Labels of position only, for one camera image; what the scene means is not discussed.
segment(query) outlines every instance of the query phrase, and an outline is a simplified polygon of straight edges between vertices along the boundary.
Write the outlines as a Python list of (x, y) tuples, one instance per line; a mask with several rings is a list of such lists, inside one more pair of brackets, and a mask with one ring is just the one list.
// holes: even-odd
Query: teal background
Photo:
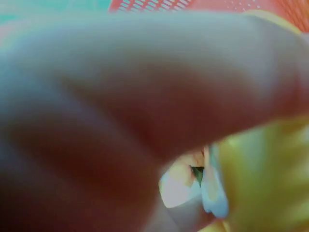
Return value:
[(0, 23), (27, 17), (66, 11), (107, 11), (112, 0), (0, 0)]

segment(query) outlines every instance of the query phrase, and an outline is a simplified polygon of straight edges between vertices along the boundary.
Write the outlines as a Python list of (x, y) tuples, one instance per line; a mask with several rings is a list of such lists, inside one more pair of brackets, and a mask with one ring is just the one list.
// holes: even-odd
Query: red plastic basket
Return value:
[(113, 0), (110, 11), (181, 11), (196, 0)]
[(265, 10), (282, 15), (278, 0), (113, 0), (110, 12), (209, 10), (242, 13)]

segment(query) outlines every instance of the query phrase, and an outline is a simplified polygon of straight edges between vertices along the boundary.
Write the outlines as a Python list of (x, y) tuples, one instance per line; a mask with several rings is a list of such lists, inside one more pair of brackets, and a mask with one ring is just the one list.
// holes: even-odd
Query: skin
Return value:
[(197, 231), (213, 218), (200, 199), (167, 210), (162, 168), (308, 110), (307, 42), (255, 17), (64, 15), (13, 26), (0, 51), (3, 231)]

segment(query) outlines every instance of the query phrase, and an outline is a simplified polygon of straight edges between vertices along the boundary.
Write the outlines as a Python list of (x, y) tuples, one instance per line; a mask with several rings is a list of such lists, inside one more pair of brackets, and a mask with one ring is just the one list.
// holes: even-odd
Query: yellow object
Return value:
[(252, 11), (247, 11), (244, 14), (256, 16), (264, 20), (270, 21), (272, 23), (277, 24), (280, 27), (283, 27), (287, 30), (294, 32), (295, 34), (301, 33), (301, 30), (295, 27), (292, 23), (286, 21), (285, 19), (281, 17), (276, 16), (275, 14), (269, 13), (267, 11), (252, 10)]
[[(296, 34), (264, 11), (250, 11)], [(309, 119), (276, 121), (218, 143), (229, 216), (203, 232), (300, 232), (309, 228)]]

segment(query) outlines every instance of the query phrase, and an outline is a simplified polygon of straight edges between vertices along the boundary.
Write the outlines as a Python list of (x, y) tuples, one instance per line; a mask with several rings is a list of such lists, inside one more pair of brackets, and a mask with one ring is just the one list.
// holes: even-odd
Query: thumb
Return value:
[(159, 160), (308, 109), (307, 43), (256, 17), (38, 21), (7, 44), (6, 59), (108, 112)]

